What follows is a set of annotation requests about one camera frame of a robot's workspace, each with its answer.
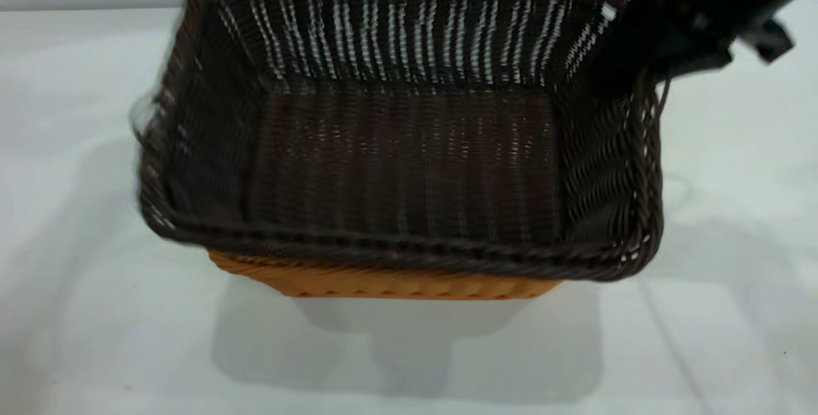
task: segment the woven rattan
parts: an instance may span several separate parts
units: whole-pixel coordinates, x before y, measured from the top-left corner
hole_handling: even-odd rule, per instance
[[[662,233],[646,74],[585,74],[626,0],[188,0],[146,222],[234,254],[613,281]]]

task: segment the black object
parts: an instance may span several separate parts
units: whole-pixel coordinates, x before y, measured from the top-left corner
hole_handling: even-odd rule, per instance
[[[631,0],[596,60],[597,94],[628,91],[639,72],[658,78],[722,68],[736,38],[771,63],[794,44],[772,19],[791,0]]]
[[[587,80],[625,5],[188,0],[135,119],[145,220],[288,261],[632,276],[662,237],[665,98]]]

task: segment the wicker basket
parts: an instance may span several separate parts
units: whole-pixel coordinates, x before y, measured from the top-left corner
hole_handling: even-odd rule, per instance
[[[263,282],[289,297],[381,299],[532,299],[560,281],[472,273],[366,269],[210,252],[220,269]]]
[[[655,83],[587,89],[625,0],[188,0],[143,142],[173,240],[613,281],[662,233]]]

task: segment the basket bottom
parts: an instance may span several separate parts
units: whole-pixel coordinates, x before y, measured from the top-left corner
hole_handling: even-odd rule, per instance
[[[289,297],[380,299],[531,299],[561,281],[470,273],[333,267],[282,258],[210,251],[220,269],[263,282]]]

